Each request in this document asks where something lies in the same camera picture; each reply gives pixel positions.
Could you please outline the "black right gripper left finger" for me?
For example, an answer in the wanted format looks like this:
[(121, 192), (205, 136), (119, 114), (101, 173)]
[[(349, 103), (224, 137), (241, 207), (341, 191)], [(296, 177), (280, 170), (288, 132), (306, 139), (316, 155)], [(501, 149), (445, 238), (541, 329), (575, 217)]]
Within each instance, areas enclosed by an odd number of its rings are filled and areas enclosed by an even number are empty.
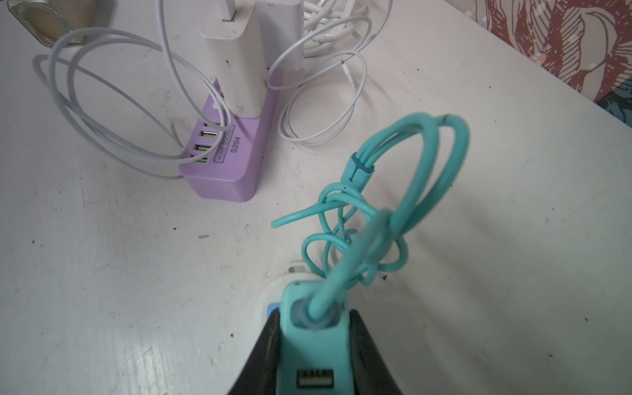
[(243, 370), (229, 395), (277, 393), (277, 366), (281, 355), (281, 314), (274, 309), (255, 342)]

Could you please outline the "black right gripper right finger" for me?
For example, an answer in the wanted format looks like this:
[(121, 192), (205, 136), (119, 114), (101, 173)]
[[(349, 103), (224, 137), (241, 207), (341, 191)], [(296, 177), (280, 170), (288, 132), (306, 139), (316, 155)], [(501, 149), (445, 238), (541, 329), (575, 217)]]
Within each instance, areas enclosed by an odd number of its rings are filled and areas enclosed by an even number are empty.
[(349, 332), (355, 395), (402, 395), (356, 309), (350, 312)]

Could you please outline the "white power strip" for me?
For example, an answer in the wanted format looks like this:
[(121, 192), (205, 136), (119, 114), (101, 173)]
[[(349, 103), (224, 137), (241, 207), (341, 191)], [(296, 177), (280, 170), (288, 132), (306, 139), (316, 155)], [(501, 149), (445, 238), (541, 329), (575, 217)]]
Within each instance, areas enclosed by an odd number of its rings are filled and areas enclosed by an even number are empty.
[(258, 336), (266, 324), (269, 314), (281, 306), (281, 296), (285, 288), (293, 281), (321, 281), (303, 262), (292, 262), (283, 274), (273, 278), (259, 294), (254, 305), (253, 333)]

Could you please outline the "teal charger with cable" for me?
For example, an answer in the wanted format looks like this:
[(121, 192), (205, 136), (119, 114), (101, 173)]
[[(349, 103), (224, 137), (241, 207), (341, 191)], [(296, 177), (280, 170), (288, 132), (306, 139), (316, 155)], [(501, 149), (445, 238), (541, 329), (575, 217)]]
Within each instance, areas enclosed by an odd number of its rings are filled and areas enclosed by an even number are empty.
[[(376, 162), (409, 138), (420, 137), (419, 162), (395, 209), (368, 203), (364, 189)], [(355, 394), (347, 292), (368, 286), (377, 276), (403, 268), (409, 258), (406, 234), (448, 192), (467, 156), (470, 130), (457, 115), (414, 113), (375, 133), (347, 162), (341, 179), (329, 184), (317, 202), (273, 222), (278, 228), (308, 217), (322, 231), (304, 240), (326, 252), (337, 250), (336, 263), (323, 257), (304, 262), (321, 281), (293, 281), (282, 293), (281, 355), (276, 372), (279, 394)]]

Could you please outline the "purple power strip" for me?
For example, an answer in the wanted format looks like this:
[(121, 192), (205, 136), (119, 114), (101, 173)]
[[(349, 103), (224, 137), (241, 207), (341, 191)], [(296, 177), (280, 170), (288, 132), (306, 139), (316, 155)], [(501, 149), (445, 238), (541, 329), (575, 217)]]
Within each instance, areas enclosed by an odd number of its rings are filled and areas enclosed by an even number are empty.
[(247, 202), (256, 192), (279, 92), (269, 90), (258, 118), (236, 117), (232, 130), (218, 132), (197, 121), (183, 157), (198, 156), (217, 148), (205, 158), (182, 164), (179, 171), (198, 196)]

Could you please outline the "white charger with cable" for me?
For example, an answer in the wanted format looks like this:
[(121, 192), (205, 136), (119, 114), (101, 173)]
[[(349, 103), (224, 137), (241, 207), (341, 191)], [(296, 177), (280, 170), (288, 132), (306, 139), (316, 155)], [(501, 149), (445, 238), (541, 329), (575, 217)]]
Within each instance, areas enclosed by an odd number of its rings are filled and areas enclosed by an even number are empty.
[[(133, 34), (106, 27), (86, 27), (62, 36), (54, 44), (49, 54), (41, 54), (32, 60), (36, 76), (47, 87), (51, 98), (61, 115), (72, 129), (90, 145), (129, 171), (153, 179), (160, 174), (145, 171), (120, 157), (121, 153), (154, 166), (188, 165), (207, 162), (227, 140), (229, 132), (239, 118), (254, 119), (263, 113), (264, 100), (268, 93), (268, 72), (258, 17), (250, 1), (219, 1), (217, 11), (209, 16), (212, 33), (204, 36), (207, 47), (215, 61), (217, 84), (213, 84), (200, 70), (186, 59), (171, 51), (166, 32), (165, 7), (156, 2), (156, 22), (159, 31), (158, 42)], [(103, 77), (81, 67), (85, 54), (110, 44), (134, 44), (162, 53), (166, 67), (178, 87), (182, 97), (194, 109), (216, 137), (214, 142), (195, 151), (192, 156), (166, 156), (139, 147), (114, 131), (108, 129), (88, 115), (76, 96), (75, 73), (81, 72), (121, 95), (134, 106), (138, 102)], [(188, 69), (207, 88), (215, 100), (220, 118), (213, 121), (194, 104), (184, 87), (176, 69), (180, 64)]]

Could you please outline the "thin white cable adapter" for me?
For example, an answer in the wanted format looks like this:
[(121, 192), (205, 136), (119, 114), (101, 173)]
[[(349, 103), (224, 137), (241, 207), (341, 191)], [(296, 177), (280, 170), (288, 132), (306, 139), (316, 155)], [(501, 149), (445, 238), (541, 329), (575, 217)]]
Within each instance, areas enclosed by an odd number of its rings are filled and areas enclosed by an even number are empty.
[[(334, 9), (334, 1), (304, 2), (308, 8), (305, 13), (303, 37), (284, 49), (268, 68), (266, 85), (274, 91), (293, 90), (293, 93), (281, 111), (277, 131), (280, 137), (294, 144), (320, 146), (338, 136), (350, 122), (357, 101), (360, 99), (368, 77), (368, 65), (361, 51), (370, 45), (385, 27), (393, 9), (389, 0), (385, 17), (377, 30), (366, 15), (367, 5), (362, 1), (347, 1), (342, 11)], [(289, 85), (277, 85), (272, 82), (274, 72), (294, 52), (304, 49), (308, 59), (319, 59), (300, 82)], [(308, 85), (323, 77), (326, 73), (341, 69), (352, 89), (352, 102), (349, 107), (329, 126), (307, 137), (300, 137), (291, 126), (290, 113), (299, 95)]]

